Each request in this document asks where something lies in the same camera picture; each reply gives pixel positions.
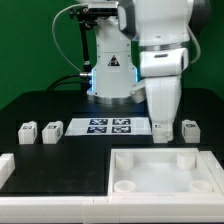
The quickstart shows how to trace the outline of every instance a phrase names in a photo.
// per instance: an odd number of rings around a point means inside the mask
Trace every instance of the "white cylinder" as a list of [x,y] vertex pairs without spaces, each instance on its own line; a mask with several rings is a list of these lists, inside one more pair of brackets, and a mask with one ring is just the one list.
[[134,167],[134,156],[129,152],[116,153],[116,168],[119,170],[130,170]]
[[203,180],[195,180],[190,183],[190,192],[209,193],[212,192],[212,185]]
[[133,192],[136,189],[136,185],[134,182],[129,180],[118,181],[114,184],[114,191],[119,193],[125,192]]
[[177,167],[182,170],[195,168],[196,155],[193,152],[181,152],[177,154]]

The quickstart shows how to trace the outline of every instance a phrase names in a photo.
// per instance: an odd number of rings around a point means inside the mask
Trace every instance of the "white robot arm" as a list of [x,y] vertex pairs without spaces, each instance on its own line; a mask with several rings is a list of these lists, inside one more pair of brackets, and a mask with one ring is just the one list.
[[181,97],[181,73],[189,64],[188,24],[194,0],[122,0],[120,30],[139,40],[141,75],[146,78],[132,94],[145,87],[155,143],[173,140],[173,122]]
[[[118,1],[78,0],[89,3],[88,10],[116,7]],[[92,69],[89,100],[103,104],[132,102],[131,89],[137,83],[137,69],[131,60],[131,40],[118,28],[117,16],[98,18],[96,31],[97,64]]]

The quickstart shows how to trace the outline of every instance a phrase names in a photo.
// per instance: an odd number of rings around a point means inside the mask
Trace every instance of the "black cable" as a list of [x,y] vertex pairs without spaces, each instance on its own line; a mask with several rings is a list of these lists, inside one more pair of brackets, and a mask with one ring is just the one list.
[[88,83],[88,81],[76,81],[76,82],[61,82],[61,83],[58,83],[56,85],[54,85],[50,90],[48,91],[53,91],[54,89],[56,89],[58,86],[61,86],[61,85],[68,85],[68,84],[86,84]]
[[47,88],[47,91],[51,91],[51,89],[57,85],[58,83],[64,81],[64,80],[67,80],[67,79],[71,79],[71,78],[75,78],[75,77],[80,77],[79,74],[74,74],[74,75],[66,75],[60,79],[57,79],[56,81],[54,81],[48,88]]

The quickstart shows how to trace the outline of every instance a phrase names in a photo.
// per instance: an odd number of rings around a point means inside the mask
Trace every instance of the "cable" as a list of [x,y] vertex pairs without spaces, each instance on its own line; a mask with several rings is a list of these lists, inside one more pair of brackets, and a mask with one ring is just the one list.
[[56,84],[55,86],[53,86],[49,91],[53,91],[54,89],[56,89],[58,86],[61,86],[61,85],[68,85],[68,84],[86,84],[88,83],[87,81],[74,81],[74,82],[61,82],[61,83],[58,83]]
[[193,41],[193,43],[195,45],[196,51],[197,51],[197,55],[196,55],[195,59],[190,62],[191,64],[194,64],[201,57],[201,47],[200,47],[200,45],[198,43],[197,38],[195,37],[195,35],[193,34],[193,32],[191,31],[191,28],[189,26],[188,26],[188,32],[189,32],[189,34],[191,36],[191,39],[192,39],[192,41]]
[[71,78],[75,78],[75,77],[80,77],[79,74],[74,74],[74,75],[66,75],[60,79],[57,79],[56,81],[54,81],[48,88],[47,91],[50,91],[55,85],[57,85],[58,83],[67,80],[67,79],[71,79]]
[[54,20],[53,20],[53,23],[52,23],[52,35],[53,35],[53,39],[54,39],[54,43],[58,49],[58,51],[60,52],[60,54],[62,55],[62,57],[72,66],[74,67],[76,70],[78,70],[79,72],[81,72],[81,70],[75,66],[65,55],[65,53],[62,51],[62,49],[60,48],[59,44],[58,44],[58,41],[57,41],[57,38],[56,38],[56,34],[55,34],[55,26],[56,26],[56,22],[57,22],[57,19],[58,17],[66,12],[67,10],[71,9],[71,8],[74,8],[74,7],[81,7],[81,6],[87,6],[88,4],[87,3],[84,3],[84,4],[76,4],[76,5],[71,5],[63,10],[61,10],[55,17],[54,17]]

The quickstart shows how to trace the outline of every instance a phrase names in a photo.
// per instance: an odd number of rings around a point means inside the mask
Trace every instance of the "warning label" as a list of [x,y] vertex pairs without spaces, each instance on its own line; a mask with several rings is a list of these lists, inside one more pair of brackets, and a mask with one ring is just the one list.
[[117,60],[115,55],[110,60],[108,66],[120,66],[120,64],[119,64],[119,62],[118,62],[118,60]]

